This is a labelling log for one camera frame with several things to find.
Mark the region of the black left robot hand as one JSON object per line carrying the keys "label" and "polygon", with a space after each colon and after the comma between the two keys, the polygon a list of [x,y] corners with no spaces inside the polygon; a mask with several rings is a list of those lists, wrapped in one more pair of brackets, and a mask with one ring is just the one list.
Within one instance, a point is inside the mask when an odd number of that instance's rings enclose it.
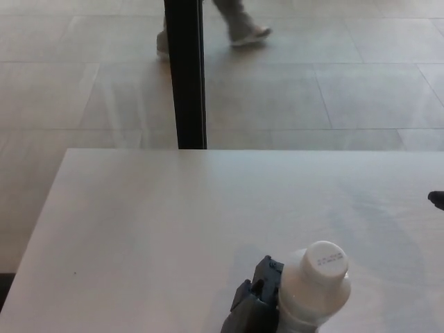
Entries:
{"label": "black left robot hand", "polygon": [[265,256],[251,280],[241,283],[221,333],[276,332],[279,322],[278,291],[284,264]]}

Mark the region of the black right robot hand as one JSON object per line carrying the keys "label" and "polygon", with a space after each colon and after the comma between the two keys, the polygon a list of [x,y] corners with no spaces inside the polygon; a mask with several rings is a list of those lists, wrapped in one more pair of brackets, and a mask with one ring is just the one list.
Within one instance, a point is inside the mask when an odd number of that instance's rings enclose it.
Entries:
{"label": "black right robot hand", "polygon": [[444,210],[444,191],[431,191],[427,199],[438,209]]}

